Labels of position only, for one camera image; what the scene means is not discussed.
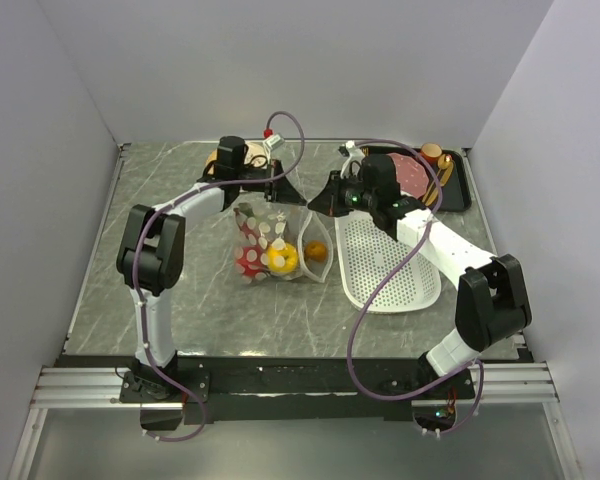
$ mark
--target white perforated tray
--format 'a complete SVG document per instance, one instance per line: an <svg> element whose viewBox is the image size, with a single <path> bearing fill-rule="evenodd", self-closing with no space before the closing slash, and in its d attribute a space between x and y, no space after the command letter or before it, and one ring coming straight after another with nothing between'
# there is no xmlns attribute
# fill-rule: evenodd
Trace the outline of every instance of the white perforated tray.
<svg viewBox="0 0 600 480"><path fill-rule="evenodd" d="M379 230L368 213L351 212L336 218L335 224L344 291L356 308L362 308L371 292L411 249ZM439 296L440 273L418 254L380 291L369 311L420 310Z"/></svg>

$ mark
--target gray wall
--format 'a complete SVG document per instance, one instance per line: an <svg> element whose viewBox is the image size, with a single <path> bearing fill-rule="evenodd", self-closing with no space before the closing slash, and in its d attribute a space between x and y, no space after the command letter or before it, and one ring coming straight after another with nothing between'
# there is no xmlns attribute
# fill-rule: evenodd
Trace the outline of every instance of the gray wall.
<svg viewBox="0 0 600 480"><path fill-rule="evenodd" d="M587 479L600 479L600 1L556 0L471 154Z"/></svg>
<svg viewBox="0 0 600 480"><path fill-rule="evenodd" d="M313 137L466 147L551 0L40 3L118 142L260 135L284 108Z"/></svg>
<svg viewBox="0 0 600 480"><path fill-rule="evenodd" d="M0 0L0 478L60 352L115 144L30 0Z"/></svg>

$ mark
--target tray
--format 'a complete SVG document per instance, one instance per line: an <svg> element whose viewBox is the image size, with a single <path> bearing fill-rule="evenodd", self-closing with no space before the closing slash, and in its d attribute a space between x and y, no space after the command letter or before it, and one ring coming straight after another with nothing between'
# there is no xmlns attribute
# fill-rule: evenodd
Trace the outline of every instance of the tray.
<svg viewBox="0 0 600 480"><path fill-rule="evenodd" d="M367 154L372 153L399 153L408 157L413 157L407 150L398 147L380 146L380 145L369 145L362 149ZM451 177L447 184L442 187L442 205L440 205L441 212L464 212L471 206L471 193L469 192L469 183L467 182L467 173L464 169L464 161L457 152L453 150L443 150L443 153L451 155L453 159L454 168Z"/></svg>

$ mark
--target transparent plastic bag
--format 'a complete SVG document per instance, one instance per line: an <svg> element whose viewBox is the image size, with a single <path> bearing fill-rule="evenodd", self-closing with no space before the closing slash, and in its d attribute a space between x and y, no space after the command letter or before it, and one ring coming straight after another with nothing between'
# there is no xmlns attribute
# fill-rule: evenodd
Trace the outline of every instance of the transparent plastic bag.
<svg viewBox="0 0 600 480"><path fill-rule="evenodd" d="M306 276L323 283L333 265L333 242L305 207L243 202L234 209L235 266L245 283Z"/></svg>

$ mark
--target marble tabletop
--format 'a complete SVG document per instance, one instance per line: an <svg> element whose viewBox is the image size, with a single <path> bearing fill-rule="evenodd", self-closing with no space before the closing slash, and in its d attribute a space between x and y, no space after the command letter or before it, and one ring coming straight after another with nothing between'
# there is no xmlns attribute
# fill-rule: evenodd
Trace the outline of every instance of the marble tabletop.
<svg viewBox="0 0 600 480"><path fill-rule="evenodd" d="M327 172L340 168L340 143L309 142L291 182L313 198ZM115 260L129 208L162 203L184 192L200 177L212 143L132 144L123 155L93 261L79 299L66 353L132 355L136 347L134 307ZM288 142L276 157L289 165L298 143ZM475 198L474 186L470 185ZM242 201L260 202L262 194ZM492 250L477 202L464 213L441 213L440 220L477 246ZM322 218L334 235L332 219ZM183 355L267 355L343 357L358 311L342 288L337 255L324 284L306 279L266 279L244 285L234 269L235 222L231 209L206 219L186 235L185 266L173 290L172 330ZM456 292L442 278L442 292L431 307L396 315L368 315L356 356L415 358L437 344L454 324ZM518 358L508 339L484 358Z"/></svg>

